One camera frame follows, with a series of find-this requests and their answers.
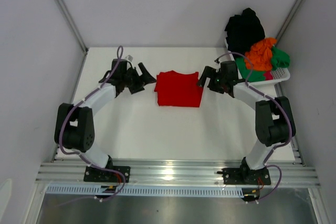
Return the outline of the red t shirt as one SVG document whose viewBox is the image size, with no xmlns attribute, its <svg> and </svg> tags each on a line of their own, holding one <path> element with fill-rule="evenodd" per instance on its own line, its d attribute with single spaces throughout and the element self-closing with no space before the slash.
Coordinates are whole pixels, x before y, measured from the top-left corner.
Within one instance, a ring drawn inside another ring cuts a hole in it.
<svg viewBox="0 0 336 224">
<path fill-rule="evenodd" d="M 156 76 L 154 91 L 159 106 L 199 108 L 203 88 L 197 85 L 199 72 L 182 74 L 174 70 Z"/>
</svg>

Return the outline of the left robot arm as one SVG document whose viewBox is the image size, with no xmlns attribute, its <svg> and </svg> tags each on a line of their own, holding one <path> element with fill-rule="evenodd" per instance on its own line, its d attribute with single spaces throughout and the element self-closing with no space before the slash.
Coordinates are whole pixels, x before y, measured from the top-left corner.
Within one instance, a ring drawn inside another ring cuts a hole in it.
<svg viewBox="0 0 336 224">
<path fill-rule="evenodd" d="M 95 143 L 94 116 L 120 95 L 125 88 L 131 94 L 144 90 L 147 84 L 156 83 L 143 63 L 134 67 L 125 59 L 113 59 L 111 69 L 76 104 L 62 103 L 57 112 L 54 140 L 65 155 L 78 155 L 89 166 L 96 168 L 95 175 L 108 182 L 114 176 L 112 158 Z"/>
</svg>

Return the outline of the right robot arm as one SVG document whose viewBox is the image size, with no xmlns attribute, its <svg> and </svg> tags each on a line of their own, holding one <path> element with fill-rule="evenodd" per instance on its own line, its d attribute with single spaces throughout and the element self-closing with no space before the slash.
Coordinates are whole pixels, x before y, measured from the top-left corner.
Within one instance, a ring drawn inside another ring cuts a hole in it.
<svg viewBox="0 0 336 224">
<path fill-rule="evenodd" d="M 272 98 L 247 79 L 239 78 L 234 61 L 221 62 L 219 69 L 206 66 L 197 85 L 220 94 L 227 93 L 255 111 L 257 141 L 238 168 L 221 171 L 224 183 L 254 185 L 259 178 L 267 179 L 268 160 L 276 149 L 289 144 L 296 134 L 289 99 L 285 96 Z"/>
</svg>

